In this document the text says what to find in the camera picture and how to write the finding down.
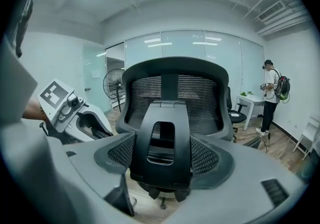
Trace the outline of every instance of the electric fan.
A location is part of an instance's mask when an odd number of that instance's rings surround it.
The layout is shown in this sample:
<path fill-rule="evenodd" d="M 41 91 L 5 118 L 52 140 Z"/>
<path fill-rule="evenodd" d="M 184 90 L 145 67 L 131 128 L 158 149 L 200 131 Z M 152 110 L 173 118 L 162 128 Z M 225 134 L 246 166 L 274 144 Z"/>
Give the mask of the electric fan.
<path fill-rule="evenodd" d="M 122 69 L 113 69 L 103 79 L 104 92 L 111 99 L 111 104 L 118 102 L 120 112 L 120 101 L 126 98 L 126 91 L 122 82 L 123 73 L 124 70 Z"/>

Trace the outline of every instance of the glass wall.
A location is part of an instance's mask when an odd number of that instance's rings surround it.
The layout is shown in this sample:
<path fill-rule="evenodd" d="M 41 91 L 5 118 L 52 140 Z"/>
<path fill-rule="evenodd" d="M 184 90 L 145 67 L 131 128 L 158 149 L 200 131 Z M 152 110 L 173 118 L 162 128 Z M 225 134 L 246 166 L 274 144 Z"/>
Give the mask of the glass wall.
<path fill-rule="evenodd" d="M 222 66 L 229 74 L 233 109 L 241 92 L 262 96 L 265 56 L 263 47 L 251 41 L 212 31 L 177 30 L 129 39 L 125 44 L 126 68 L 167 56 L 196 57 Z"/>
<path fill-rule="evenodd" d="M 229 87 L 234 109 L 237 104 L 237 96 L 241 93 L 242 83 L 240 39 L 223 33 L 206 31 L 205 40 L 206 59 L 222 66 L 229 74 Z"/>
<path fill-rule="evenodd" d="M 161 34 L 162 56 L 189 56 L 205 59 L 204 31 L 166 31 Z"/>
<path fill-rule="evenodd" d="M 125 42 L 125 67 L 129 68 L 136 63 L 162 57 L 161 46 L 160 33 L 127 40 Z"/>
<path fill-rule="evenodd" d="M 262 69 L 265 62 L 262 46 L 251 41 L 240 39 L 242 52 L 242 87 L 241 91 L 252 91 L 254 95 L 262 97 L 260 86 L 264 82 L 265 72 Z"/>
<path fill-rule="evenodd" d="M 91 46 L 84 46 L 83 57 L 83 82 L 86 91 L 85 98 L 100 108 L 104 113 L 111 110 L 110 99 L 106 96 L 103 88 L 103 80 L 107 73 L 106 57 L 104 49 L 96 49 Z"/>

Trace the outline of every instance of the fluorescent light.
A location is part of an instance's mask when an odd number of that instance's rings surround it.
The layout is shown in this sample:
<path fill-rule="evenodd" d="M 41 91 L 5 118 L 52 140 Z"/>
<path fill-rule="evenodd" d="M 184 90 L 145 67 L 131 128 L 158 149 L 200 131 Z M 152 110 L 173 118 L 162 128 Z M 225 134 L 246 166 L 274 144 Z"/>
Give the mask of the fluorescent light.
<path fill-rule="evenodd" d="M 193 42 L 194 45 L 212 45 L 217 46 L 217 43 L 210 43 L 210 42 Z"/>
<path fill-rule="evenodd" d="M 172 45 L 172 42 L 148 45 L 148 47 Z"/>
<path fill-rule="evenodd" d="M 154 39 L 145 40 L 144 42 L 149 43 L 149 42 L 160 41 L 160 40 L 161 40 L 160 38 L 154 38 Z"/>
<path fill-rule="evenodd" d="M 221 38 L 212 38 L 212 37 L 205 37 L 206 39 L 211 39 L 211 40 L 217 40 L 217 41 L 221 41 Z"/>

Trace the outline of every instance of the chair armrest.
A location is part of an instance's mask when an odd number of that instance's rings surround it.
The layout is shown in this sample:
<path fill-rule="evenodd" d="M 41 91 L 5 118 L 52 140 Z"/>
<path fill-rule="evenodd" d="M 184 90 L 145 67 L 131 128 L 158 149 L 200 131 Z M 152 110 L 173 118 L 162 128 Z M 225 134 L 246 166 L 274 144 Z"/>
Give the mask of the chair armrest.
<path fill-rule="evenodd" d="M 239 105 L 238 112 L 241 112 L 242 107 L 248 107 L 246 104 L 242 104 L 242 103 L 237 103 L 237 105 Z"/>

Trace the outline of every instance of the black cap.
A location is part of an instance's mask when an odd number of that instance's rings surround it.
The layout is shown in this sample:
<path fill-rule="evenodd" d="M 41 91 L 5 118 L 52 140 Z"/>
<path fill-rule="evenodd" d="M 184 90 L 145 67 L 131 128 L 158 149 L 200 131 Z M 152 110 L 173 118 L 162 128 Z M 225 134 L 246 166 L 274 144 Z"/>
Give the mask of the black cap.
<path fill-rule="evenodd" d="M 273 63 L 271 62 L 271 60 L 266 60 L 265 62 L 264 62 L 265 64 L 264 65 L 266 65 L 266 64 L 270 64 L 270 65 L 273 65 Z"/>

